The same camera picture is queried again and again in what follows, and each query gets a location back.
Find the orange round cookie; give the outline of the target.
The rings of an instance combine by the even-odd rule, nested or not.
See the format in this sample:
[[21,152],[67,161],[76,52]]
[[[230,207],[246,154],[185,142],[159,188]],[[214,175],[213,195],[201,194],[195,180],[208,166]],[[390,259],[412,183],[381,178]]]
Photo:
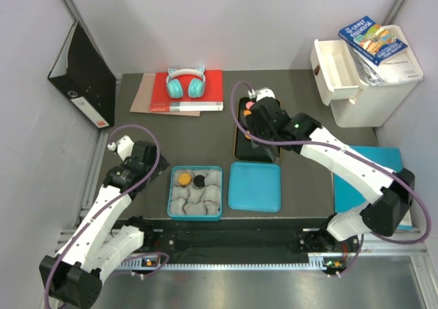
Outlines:
[[181,173],[178,176],[177,181],[181,186],[187,186],[192,181],[192,176],[189,173]]

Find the black round cookie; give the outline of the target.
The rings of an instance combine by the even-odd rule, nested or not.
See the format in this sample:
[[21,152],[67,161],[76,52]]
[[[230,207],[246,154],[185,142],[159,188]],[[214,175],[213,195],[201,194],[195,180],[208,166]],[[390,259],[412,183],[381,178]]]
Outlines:
[[193,185],[197,188],[203,188],[205,186],[205,176],[204,175],[196,175],[193,178]]

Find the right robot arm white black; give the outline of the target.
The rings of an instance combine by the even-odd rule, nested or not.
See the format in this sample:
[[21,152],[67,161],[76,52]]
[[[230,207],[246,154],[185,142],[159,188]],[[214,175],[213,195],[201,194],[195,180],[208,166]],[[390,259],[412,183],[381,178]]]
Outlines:
[[345,240],[360,234],[394,234],[412,204],[412,197],[404,188],[415,181],[410,170],[394,171],[368,160],[308,114],[289,116],[272,97],[254,102],[244,120],[249,134],[262,139],[265,145],[277,143],[321,164],[365,199],[365,203],[328,218],[319,234],[325,250],[335,251]]

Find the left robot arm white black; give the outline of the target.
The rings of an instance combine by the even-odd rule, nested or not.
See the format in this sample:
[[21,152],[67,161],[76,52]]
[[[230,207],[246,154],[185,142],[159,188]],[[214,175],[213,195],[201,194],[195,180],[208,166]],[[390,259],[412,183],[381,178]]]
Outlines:
[[121,160],[111,168],[91,209],[73,236],[54,255],[39,264],[45,298],[54,298],[75,308],[91,308],[106,279],[134,251],[149,251],[155,235],[139,218],[131,218],[119,233],[107,236],[119,216],[137,194],[169,163],[151,142],[123,136],[108,145]]

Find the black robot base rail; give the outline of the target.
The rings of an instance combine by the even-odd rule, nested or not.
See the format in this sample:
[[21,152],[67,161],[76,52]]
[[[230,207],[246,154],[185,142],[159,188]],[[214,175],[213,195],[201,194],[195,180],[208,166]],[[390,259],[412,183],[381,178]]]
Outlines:
[[322,218],[208,222],[131,217],[118,220],[114,227],[128,223],[145,231],[143,251],[163,251],[170,256],[170,264],[305,263],[309,254],[344,259],[359,247],[357,237],[340,243],[318,238]]

